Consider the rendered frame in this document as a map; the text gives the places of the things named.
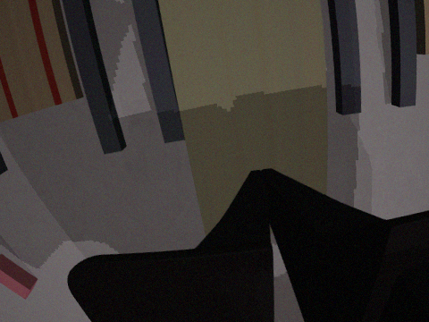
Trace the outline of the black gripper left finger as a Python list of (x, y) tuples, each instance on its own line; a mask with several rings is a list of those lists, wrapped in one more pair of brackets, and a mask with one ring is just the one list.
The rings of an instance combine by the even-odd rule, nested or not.
[(258, 169), (194, 250), (85, 258), (68, 287), (90, 322), (274, 322), (269, 236)]

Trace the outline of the tan flat strip with red stripes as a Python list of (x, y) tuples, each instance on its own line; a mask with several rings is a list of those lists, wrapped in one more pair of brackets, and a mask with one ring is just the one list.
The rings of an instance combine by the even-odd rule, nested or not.
[(60, 0), (0, 0), (0, 123), (82, 96)]

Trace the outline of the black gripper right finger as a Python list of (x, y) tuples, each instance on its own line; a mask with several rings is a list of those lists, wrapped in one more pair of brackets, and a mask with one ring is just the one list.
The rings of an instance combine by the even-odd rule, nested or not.
[(305, 322), (379, 322), (405, 269), (429, 262), (429, 211), (382, 219), (262, 169), (269, 224)]

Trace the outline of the small red block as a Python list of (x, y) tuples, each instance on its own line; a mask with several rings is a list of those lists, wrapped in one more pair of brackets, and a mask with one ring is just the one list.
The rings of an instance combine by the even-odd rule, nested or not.
[(7, 286), (7, 289), (12, 290), (26, 300), (36, 282), (37, 278), (35, 276), (15, 265), (4, 254), (0, 254), (0, 283)]

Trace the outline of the tan strip with orange polka dots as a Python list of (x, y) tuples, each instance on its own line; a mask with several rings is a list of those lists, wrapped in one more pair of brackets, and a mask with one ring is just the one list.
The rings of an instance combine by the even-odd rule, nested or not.
[(429, 0), (415, 0), (415, 16), (417, 53), (429, 55)]

